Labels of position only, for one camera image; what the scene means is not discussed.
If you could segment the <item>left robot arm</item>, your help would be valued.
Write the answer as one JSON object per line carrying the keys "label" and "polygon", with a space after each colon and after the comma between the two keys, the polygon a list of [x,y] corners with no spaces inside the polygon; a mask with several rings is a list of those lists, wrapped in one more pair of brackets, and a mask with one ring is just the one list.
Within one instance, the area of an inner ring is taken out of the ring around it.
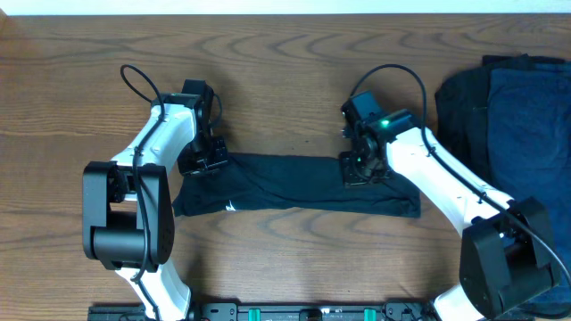
{"label": "left robot arm", "polygon": [[204,94],[165,94],[153,101],[136,138],[109,161],[91,161],[83,172],[83,248],[89,259],[126,280],[142,320],[189,320],[192,293],[170,257],[175,219],[168,175],[209,176],[228,164],[224,140],[212,133]]}

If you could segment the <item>dark teal t-shirt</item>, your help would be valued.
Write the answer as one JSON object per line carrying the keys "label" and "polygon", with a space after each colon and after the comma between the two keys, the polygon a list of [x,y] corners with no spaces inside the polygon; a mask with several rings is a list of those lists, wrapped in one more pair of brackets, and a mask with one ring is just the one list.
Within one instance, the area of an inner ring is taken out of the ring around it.
{"label": "dark teal t-shirt", "polygon": [[231,154],[220,171],[184,178],[173,202],[174,213],[186,217],[290,208],[404,218],[421,214],[419,190],[402,176],[346,186],[338,160],[291,155]]}

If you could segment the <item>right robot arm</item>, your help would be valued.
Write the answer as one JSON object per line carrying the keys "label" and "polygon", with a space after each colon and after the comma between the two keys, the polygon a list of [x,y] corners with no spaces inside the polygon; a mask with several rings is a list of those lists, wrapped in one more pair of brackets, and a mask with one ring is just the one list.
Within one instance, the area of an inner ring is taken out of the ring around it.
{"label": "right robot arm", "polygon": [[400,175],[451,222],[461,238],[459,282],[432,300],[425,320],[494,320],[569,280],[555,252],[546,209],[489,186],[437,142],[407,110],[342,109],[352,148],[341,154],[347,185]]}

